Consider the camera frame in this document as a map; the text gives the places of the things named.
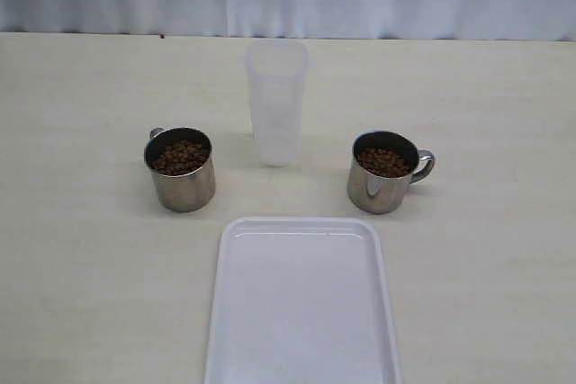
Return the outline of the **white plastic tray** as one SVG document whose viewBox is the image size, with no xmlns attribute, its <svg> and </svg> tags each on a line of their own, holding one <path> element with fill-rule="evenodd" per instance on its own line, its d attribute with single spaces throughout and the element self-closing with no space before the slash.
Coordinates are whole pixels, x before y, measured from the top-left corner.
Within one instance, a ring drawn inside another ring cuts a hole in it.
<svg viewBox="0 0 576 384">
<path fill-rule="evenodd" d="M 352 218 L 252 217 L 222 232 L 208 383 L 399 383 L 383 251 Z"/>
</svg>

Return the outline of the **steel mug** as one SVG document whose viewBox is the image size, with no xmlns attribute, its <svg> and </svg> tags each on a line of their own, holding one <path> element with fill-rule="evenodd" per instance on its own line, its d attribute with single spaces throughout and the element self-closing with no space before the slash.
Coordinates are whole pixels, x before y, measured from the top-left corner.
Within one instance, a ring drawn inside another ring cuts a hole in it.
<svg viewBox="0 0 576 384">
<path fill-rule="evenodd" d="M 174 212 L 204 207 L 216 191 L 212 143 L 189 127 L 154 128 L 144 148 L 159 202 Z"/>
<path fill-rule="evenodd" d="M 360 210 L 386 214 L 398 209 L 411 184 L 426 178 L 435 155 L 402 135 L 384 130 L 356 138 L 346 192 Z"/>
</svg>

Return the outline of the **clear plastic tall container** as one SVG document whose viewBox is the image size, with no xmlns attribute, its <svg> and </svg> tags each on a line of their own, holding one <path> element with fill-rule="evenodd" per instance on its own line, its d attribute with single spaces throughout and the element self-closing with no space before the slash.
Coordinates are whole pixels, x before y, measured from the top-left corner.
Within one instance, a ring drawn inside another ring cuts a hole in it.
<svg viewBox="0 0 576 384">
<path fill-rule="evenodd" d="M 297 40 L 255 39 L 244 65 L 259 158 L 265 165 L 290 165 L 299 153 L 308 50 Z"/>
</svg>

